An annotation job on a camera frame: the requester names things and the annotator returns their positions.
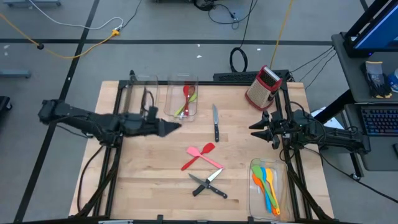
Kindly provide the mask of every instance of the wooden table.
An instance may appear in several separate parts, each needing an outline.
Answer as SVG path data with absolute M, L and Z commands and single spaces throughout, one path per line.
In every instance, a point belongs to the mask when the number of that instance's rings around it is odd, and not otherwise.
M 103 82 L 95 110 L 97 113 L 112 113 L 117 86 L 118 82 Z M 300 103 L 308 111 L 302 83 L 288 83 L 288 86 L 290 99 Z M 247 220 L 250 216 L 247 200 L 250 162 L 254 158 L 279 159 L 280 152 L 280 149 L 272 149 L 271 142 L 265 142 L 249 134 L 252 130 L 248 129 L 248 126 L 260 120 L 261 112 L 250 106 L 244 98 L 247 88 L 247 86 L 200 86 L 198 113 L 194 122 L 184 123 L 180 129 L 166 138 L 157 136 L 125 138 L 111 218 L 154 220 L 158 214 L 162 214 L 165 220 Z M 159 117 L 169 119 L 163 112 L 166 93 L 167 87 L 159 86 L 157 106 Z M 137 97 L 132 96 L 130 112 L 136 112 L 141 97 L 142 94 Z M 282 92 L 281 102 L 284 106 Z M 227 193 L 228 199 L 223 199 L 210 190 L 204 190 L 197 197 L 192 196 L 192 190 L 195 190 L 198 184 L 189 178 L 188 173 L 205 180 L 216 171 L 215 167 L 203 159 L 198 159 L 185 171 L 180 170 L 192 158 L 185 152 L 188 146 L 196 146 L 201 150 L 208 142 L 214 142 L 211 108 L 213 103 L 217 106 L 219 114 L 220 141 L 215 143 L 216 148 L 208 154 L 208 157 L 224 165 L 224 170 L 212 185 Z M 269 112 L 275 110 L 273 104 Z M 97 140 L 88 140 L 82 168 L 98 148 Z M 301 154 L 308 191 L 321 208 L 332 217 L 333 211 L 320 157 L 306 150 L 302 150 Z M 104 151 L 91 162 L 86 171 L 81 205 L 87 202 L 98 186 L 103 155 Z M 77 212 L 77 187 L 70 214 Z M 105 190 L 102 213 L 107 195 Z M 287 195 L 287 200 L 280 203 L 288 203 L 291 206 L 289 191 Z M 301 217 L 305 217 L 301 194 L 298 194 L 297 198 Z

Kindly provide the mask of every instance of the plastic bin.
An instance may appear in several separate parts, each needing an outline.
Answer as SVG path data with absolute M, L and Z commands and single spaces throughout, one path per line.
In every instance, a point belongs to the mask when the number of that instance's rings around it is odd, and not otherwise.
M 184 113 L 186 105 L 185 88 L 194 88 L 188 105 L 188 114 Z M 169 120 L 176 122 L 194 121 L 198 108 L 198 77 L 189 74 L 172 75 L 168 78 L 167 96 L 164 113 L 170 117 Z
M 270 168 L 273 173 L 273 186 L 279 204 L 280 215 L 274 216 L 267 211 L 265 195 L 252 178 L 251 167 L 257 165 Z M 287 180 L 287 165 L 275 159 L 253 159 L 249 169 L 249 213 L 256 220 L 291 221 L 292 204 L 290 201 L 289 185 Z

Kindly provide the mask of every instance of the kitchen knife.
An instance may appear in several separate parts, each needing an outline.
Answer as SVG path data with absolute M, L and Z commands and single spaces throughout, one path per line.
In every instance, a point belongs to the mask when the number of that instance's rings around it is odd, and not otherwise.
M 214 180 L 214 178 L 216 178 L 216 176 L 218 176 L 218 174 L 220 174 L 220 172 L 223 171 L 222 169 L 219 169 L 218 171 L 214 172 L 213 174 L 211 174 L 207 179 L 206 179 L 206 184 L 210 184 L 211 181 Z M 194 190 L 192 192 L 193 196 L 197 196 L 202 190 L 204 190 L 206 187 L 201 185 L 199 186 L 196 190 Z
M 198 182 L 198 183 L 201 184 L 202 186 L 205 186 L 205 188 L 212 190 L 214 193 L 216 193 L 216 194 L 218 194 L 218 195 L 220 195 L 220 196 L 223 196 L 223 198 L 227 198 L 227 197 L 228 197 L 224 192 L 222 192 L 222 191 L 216 189 L 215 187 L 211 186 L 210 184 L 207 184 L 207 183 L 203 182 L 203 181 L 202 181 L 201 179 L 199 179 L 198 177 L 195 177 L 195 176 L 192 175 L 192 174 L 188 174 L 188 175 L 189 175 L 194 181 Z
M 213 105 L 213 120 L 214 120 L 214 132 L 216 136 L 216 142 L 220 141 L 220 134 L 218 133 L 218 112 L 217 107 Z

